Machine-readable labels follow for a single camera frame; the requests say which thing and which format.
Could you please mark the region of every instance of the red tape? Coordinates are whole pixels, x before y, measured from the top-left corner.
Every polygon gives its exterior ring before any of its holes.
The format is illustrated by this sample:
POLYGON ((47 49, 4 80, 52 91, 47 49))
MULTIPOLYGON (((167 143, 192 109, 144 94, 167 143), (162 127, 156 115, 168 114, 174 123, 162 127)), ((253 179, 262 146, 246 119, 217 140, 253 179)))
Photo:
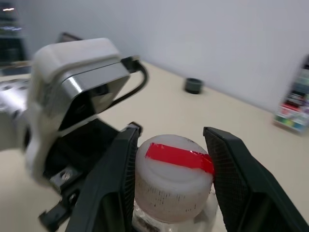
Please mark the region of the red tape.
POLYGON ((208 154, 151 143, 145 157, 182 167, 200 168, 214 175, 213 163, 208 154))

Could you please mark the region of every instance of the clear plastic bottle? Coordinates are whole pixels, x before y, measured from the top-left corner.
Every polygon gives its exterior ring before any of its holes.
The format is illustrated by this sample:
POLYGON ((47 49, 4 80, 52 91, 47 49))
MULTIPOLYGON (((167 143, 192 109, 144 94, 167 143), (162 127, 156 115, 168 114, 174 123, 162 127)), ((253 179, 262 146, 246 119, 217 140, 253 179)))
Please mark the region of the clear plastic bottle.
POLYGON ((204 209, 196 217, 173 224, 152 218, 134 202, 132 226, 136 232, 211 232, 217 210, 218 201, 214 190, 211 190, 204 209))

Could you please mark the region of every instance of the black cylindrical object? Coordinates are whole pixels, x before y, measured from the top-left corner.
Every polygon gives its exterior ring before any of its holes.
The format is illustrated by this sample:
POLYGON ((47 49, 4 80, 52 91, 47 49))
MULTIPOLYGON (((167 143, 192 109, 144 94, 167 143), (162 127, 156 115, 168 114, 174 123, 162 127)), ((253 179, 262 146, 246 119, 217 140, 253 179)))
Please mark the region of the black cylindrical object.
POLYGON ((187 78, 184 90, 188 93, 199 94, 202 91, 203 82, 195 78, 187 78))

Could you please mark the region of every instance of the table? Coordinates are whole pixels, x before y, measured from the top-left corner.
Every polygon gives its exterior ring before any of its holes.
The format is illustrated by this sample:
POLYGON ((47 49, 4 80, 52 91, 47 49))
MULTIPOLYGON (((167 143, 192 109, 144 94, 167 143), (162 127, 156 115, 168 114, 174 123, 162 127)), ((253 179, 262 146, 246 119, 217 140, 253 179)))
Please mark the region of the table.
MULTIPOLYGON (((124 128, 136 121, 144 127, 139 145, 158 134, 187 137, 204 148, 204 126, 222 129, 240 137, 252 155, 269 169, 302 216, 309 222, 309 133, 297 135, 272 125, 273 114, 223 93, 204 88, 203 94, 191 95, 182 90, 184 79, 145 63, 150 80, 147 87, 99 117, 124 128)), ((28 75, 4 77, 27 78, 28 75)), ((133 89, 141 80, 132 75, 120 95, 133 89)), ((22 154, 16 150, 0 154, 0 225, 8 232, 43 232, 37 217, 52 208, 59 197, 52 189, 37 186, 24 168, 22 154)), ((218 212, 214 232, 225 232, 218 212)))

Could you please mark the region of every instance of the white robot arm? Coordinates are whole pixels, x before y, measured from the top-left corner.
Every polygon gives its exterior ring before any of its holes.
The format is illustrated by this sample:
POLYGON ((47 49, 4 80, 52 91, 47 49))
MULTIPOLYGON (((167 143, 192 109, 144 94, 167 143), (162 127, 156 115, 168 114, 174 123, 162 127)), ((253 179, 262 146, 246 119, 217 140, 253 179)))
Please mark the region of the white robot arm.
POLYGON ((30 80, 1 83, 0 149, 23 149, 31 177, 49 185, 43 172, 55 139, 107 109, 129 77, 108 39, 43 47, 30 80))

